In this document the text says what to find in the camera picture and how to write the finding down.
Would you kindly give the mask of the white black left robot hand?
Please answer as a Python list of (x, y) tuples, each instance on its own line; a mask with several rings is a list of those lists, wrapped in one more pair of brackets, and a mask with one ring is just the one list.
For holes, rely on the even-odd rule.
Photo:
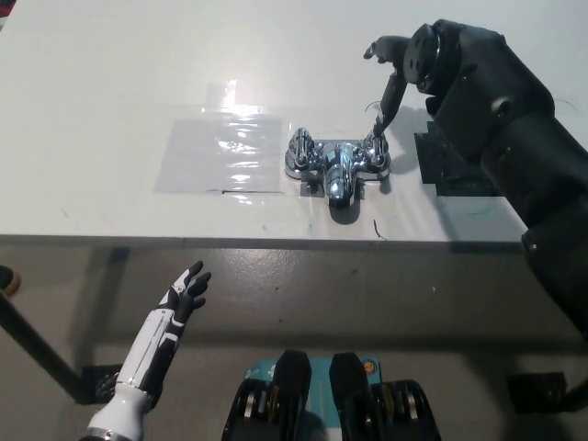
[(150, 311), (118, 373), (114, 395), (91, 419), (84, 440), (142, 440), (144, 418), (155, 407), (191, 314), (206, 299), (211, 273), (197, 261)]

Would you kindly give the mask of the dark right robot hand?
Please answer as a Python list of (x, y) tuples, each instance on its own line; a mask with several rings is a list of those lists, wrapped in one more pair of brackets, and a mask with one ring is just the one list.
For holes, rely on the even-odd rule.
[(373, 41), (364, 52), (365, 60), (376, 57), (378, 63), (391, 63), (393, 67), (379, 101), (379, 113), (367, 139), (381, 137), (399, 111), (407, 86), (403, 64), (409, 41), (409, 38), (401, 36), (382, 36)]

